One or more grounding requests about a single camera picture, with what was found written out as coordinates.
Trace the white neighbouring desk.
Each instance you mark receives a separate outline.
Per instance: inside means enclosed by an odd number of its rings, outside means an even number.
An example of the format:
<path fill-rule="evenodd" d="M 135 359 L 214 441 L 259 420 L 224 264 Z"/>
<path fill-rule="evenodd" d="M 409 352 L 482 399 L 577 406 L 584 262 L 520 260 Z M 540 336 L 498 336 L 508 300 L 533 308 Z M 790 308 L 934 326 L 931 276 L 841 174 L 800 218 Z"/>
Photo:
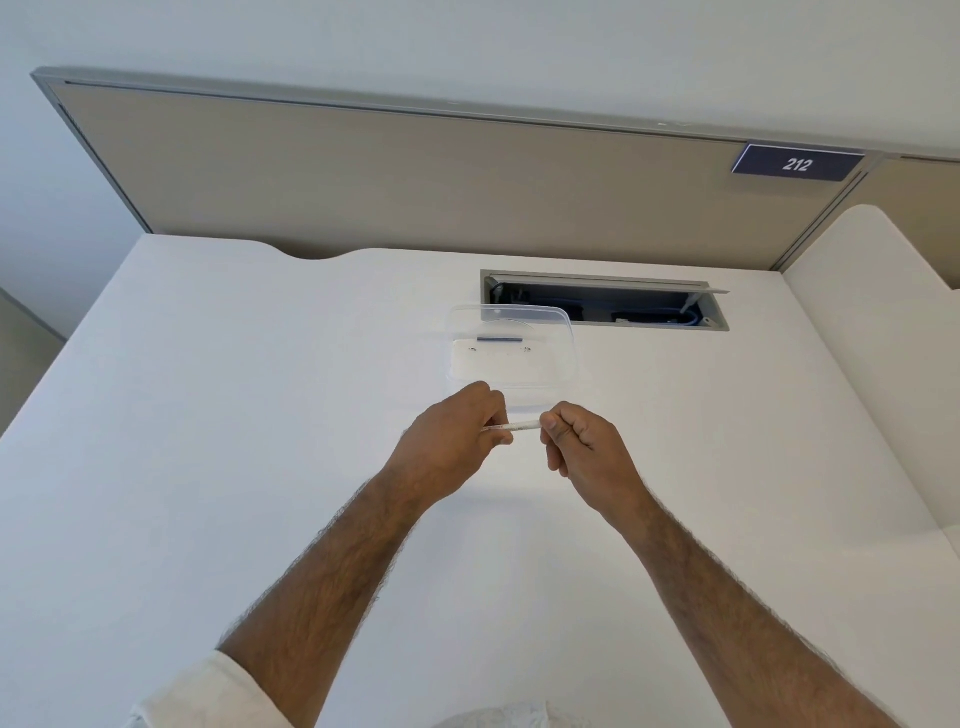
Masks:
<path fill-rule="evenodd" d="M 960 290 L 868 204 L 783 276 L 960 558 Z"/>

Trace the clear plastic container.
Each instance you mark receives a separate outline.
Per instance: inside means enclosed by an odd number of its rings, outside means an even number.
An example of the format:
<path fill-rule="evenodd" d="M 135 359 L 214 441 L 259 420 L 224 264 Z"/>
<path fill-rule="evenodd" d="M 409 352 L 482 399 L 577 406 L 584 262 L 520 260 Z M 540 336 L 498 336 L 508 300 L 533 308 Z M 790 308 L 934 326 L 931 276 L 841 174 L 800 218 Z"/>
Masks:
<path fill-rule="evenodd" d="M 483 382 L 508 410 L 543 412 L 581 381 L 581 357 L 569 314 L 551 306 L 464 304 L 445 321 L 450 392 Z"/>

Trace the beige desk partition panel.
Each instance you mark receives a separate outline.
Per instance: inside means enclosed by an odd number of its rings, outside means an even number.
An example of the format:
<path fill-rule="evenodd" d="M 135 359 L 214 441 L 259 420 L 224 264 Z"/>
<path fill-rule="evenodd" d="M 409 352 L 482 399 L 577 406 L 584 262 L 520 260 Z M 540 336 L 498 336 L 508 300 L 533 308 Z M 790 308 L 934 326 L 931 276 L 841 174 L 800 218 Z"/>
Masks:
<path fill-rule="evenodd" d="M 777 270 L 875 151 L 764 132 L 239 81 L 31 78 L 144 232 Z M 741 176 L 747 143 L 858 151 L 840 182 Z"/>

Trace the white shirt sleeve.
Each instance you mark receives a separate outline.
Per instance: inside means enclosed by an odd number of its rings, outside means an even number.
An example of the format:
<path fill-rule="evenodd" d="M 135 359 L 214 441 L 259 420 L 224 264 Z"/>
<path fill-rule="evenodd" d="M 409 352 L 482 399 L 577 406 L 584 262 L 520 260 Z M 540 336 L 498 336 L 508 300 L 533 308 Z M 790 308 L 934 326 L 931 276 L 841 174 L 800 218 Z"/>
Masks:
<path fill-rule="evenodd" d="M 219 651 L 137 703 L 123 728 L 294 728 L 257 681 Z"/>

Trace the person's left forearm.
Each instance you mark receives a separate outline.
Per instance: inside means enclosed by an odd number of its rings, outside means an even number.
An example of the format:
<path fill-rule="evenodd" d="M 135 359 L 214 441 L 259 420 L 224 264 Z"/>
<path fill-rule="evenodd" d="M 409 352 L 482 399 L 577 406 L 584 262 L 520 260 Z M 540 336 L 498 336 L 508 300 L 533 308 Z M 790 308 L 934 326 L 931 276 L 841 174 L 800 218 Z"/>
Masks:
<path fill-rule="evenodd" d="M 379 588 L 418 521 L 444 497 L 385 468 L 229 630 L 218 650 L 293 728 L 314 728 Z"/>

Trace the beige side partition panel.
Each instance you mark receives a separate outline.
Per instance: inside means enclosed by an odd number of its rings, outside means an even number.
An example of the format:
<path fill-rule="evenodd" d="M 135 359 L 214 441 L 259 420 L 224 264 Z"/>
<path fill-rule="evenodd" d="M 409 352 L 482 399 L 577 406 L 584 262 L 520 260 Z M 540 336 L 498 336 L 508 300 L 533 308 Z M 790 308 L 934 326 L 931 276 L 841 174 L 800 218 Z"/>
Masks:
<path fill-rule="evenodd" d="M 885 160 L 861 204 L 880 208 L 952 289 L 960 289 L 960 161 Z"/>

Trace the white shirt front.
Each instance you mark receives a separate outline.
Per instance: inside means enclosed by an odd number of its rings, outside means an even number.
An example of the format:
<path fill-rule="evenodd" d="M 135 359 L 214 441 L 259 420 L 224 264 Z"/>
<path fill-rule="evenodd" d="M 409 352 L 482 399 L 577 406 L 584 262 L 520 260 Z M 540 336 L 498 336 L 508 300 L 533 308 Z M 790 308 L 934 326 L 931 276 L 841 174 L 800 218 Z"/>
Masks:
<path fill-rule="evenodd" d="M 591 728 L 549 701 L 517 702 L 453 715 L 433 728 Z"/>

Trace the person's right hand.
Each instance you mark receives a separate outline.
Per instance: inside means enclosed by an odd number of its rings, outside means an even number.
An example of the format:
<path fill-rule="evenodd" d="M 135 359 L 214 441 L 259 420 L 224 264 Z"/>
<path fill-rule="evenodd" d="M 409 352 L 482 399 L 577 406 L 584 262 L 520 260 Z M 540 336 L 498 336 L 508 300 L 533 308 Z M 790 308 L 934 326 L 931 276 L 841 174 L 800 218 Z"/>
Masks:
<path fill-rule="evenodd" d="M 612 527 L 622 530 L 635 522 L 652 496 L 617 428 L 570 402 L 562 401 L 549 411 L 577 412 L 582 445 L 558 449 L 541 431 L 548 469 L 570 480 L 584 502 Z"/>

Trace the person's left hand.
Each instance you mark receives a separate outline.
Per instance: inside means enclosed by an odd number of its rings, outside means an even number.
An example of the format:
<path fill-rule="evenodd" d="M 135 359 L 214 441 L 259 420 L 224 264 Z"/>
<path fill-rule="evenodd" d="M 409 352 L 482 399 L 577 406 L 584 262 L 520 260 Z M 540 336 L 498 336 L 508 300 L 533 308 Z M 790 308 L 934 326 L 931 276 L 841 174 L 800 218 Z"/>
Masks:
<path fill-rule="evenodd" d="M 502 392 L 477 381 L 430 406 L 404 431 L 377 476 L 421 513 L 457 492 L 497 448 L 484 427 L 508 423 Z"/>

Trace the dark blue number sign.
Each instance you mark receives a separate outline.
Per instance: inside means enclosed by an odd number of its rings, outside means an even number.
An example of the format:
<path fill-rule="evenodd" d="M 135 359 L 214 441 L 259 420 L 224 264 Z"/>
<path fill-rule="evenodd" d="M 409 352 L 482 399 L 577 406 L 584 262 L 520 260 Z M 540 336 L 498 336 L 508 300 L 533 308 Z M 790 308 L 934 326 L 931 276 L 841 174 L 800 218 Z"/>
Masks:
<path fill-rule="evenodd" d="M 842 183 L 865 158 L 861 151 L 750 142 L 730 171 L 741 176 Z"/>

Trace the person's right forearm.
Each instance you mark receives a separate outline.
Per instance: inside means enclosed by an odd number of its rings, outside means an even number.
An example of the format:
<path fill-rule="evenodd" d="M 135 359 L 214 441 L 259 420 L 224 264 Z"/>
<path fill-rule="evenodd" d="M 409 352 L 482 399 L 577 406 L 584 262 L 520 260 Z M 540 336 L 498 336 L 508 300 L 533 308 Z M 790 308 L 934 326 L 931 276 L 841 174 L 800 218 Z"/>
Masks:
<path fill-rule="evenodd" d="M 608 522 L 638 557 L 731 728 L 901 728 L 720 564 L 638 477 Z"/>

